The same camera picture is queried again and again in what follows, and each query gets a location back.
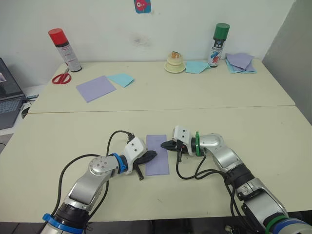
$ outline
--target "spray can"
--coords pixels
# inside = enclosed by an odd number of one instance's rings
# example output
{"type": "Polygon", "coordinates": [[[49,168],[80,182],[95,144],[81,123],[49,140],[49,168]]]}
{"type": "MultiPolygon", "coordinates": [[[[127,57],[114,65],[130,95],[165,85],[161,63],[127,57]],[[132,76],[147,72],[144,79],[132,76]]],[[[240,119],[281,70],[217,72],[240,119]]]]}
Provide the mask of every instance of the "spray can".
{"type": "Polygon", "coordinates": [[[82,69],[82,66],[78,62],[78,59],[69,44],[67,37],[65,36],[61,28],[55,28],[48,32],[50,38],[52,39],[54,45],[57,47],[58,52],[64,59],[71,72],[78,72],[82,69]]]}
{"type": "Polygon", "coordinates": [[[217,67],[221,58],[224,42],[228,36],[230,26],[227,23],[218,23],[214,31],[214,40],[208,57],[208,64],[217,67]]]}

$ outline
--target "can label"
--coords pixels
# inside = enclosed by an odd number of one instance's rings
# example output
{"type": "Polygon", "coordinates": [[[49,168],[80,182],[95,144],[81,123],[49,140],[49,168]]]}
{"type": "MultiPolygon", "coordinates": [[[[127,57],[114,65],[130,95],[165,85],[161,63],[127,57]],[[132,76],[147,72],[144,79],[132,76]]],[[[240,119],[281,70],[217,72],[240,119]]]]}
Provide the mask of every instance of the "can label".
{"type": "Polygon", "coordinates": [[[78,59],[70,44],[65,45],[63,47],[57,47],[57,49],[59,53],[62,55],[64,62],[67,64],[70,71],[76,72],[81,69],[81,65],[78,62],[78,59]]]}
{"type": "Polygon", "coordinates": [[[221,58],[222,50],[223,50],[224,40],[214,40],[213,46],[211,48],[211,52],[208,57],[208,64],[211,67],[216,67],[219,64],[219,60],[221,58]]]}

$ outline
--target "laptop screen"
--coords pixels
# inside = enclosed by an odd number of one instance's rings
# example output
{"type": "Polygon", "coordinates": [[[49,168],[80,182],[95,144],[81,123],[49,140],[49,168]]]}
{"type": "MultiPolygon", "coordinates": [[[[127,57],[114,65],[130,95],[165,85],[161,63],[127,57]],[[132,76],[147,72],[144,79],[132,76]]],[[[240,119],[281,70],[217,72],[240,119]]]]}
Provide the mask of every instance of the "laptop screen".
{"type": "Polygon", "coordinates": [[[0,58],[0,100],[23,96],[23,91],[0,58]]]}

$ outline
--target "laptop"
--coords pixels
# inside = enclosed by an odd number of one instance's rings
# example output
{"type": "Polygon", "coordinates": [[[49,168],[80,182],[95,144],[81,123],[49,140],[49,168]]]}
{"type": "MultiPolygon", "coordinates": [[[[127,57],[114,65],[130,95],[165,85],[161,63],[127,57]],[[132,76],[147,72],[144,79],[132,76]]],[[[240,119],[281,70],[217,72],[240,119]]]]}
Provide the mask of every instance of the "laptop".
{"type": "Polygon", "coordinates": [[[0,130],[11,128],[26,96],[0,58],[0,130]]]}

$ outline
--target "green ring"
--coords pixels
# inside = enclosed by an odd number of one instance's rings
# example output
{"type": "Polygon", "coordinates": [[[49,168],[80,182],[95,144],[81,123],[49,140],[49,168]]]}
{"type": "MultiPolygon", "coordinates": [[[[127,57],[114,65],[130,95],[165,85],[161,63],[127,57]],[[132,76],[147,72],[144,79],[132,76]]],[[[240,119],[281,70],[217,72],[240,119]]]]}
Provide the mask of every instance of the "green ring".
{"type": "Polygon", "coordinates": [[[266,229],[265,229],[265,234],[269,234],[269,233],[270,233],[270,228],[271,228],[275,223],[277,223],[277,222],[280,221],[281,219],[286,219],[286,218],[287,218],[286,216],[280,215],[280,216],[275,217],[274,219],[272,219],[272,220],[268,223],[268,225],[267,225],[267,227],[266,227],[266,229]]]}
{"type": "Polygon", "coordinates": [[[196,132],[195,137],[196,137],[196,139],[195,139],[196,155],[200,156],[200,151],[199,151],[199,133],[198,132],[196,132]]]}

